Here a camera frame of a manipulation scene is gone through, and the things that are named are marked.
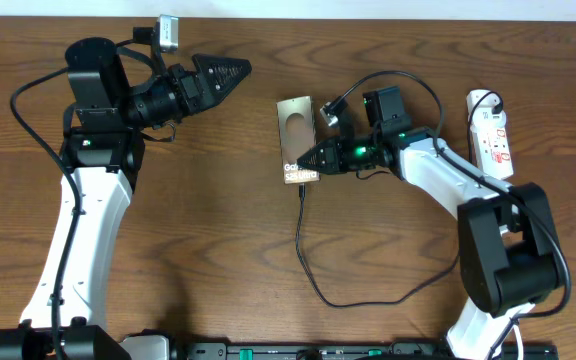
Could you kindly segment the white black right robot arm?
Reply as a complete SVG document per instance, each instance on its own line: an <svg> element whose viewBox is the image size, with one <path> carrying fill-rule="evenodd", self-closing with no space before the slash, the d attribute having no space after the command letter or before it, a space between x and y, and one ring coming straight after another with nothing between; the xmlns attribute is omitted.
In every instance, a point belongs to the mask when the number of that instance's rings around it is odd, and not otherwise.
<svg viewBox="0 0 576 360"><path fill-rule="evenodd" d="M383 167L452 214L455 263L468 300L446 336L451 355L494 359L521 320L561 312L571 274L543 189L491 177L454 153L438 130L413 127L397 87L366 93L364 105L371 134L356 134L338 97L321 114L339 135L320 141L297 163L326 175Z"/></svg>

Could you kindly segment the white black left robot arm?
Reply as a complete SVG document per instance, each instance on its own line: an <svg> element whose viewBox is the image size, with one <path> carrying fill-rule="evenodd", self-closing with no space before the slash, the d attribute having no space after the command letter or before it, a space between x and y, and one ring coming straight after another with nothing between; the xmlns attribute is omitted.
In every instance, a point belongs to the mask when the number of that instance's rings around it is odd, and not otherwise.
<svg viewBox="0 0 576 360"><path fill-rule="evenodd" d="M115 242L131 203L149 130L219 105L252 70L245 59L196 54L193 70L166 65L172 49L153 28L125 42L93 37L66 51L75 96L63 143L58 222L40 281L19 324L0 329L0 359L180 359L156 330L122 341L106 330Z"/></svg>

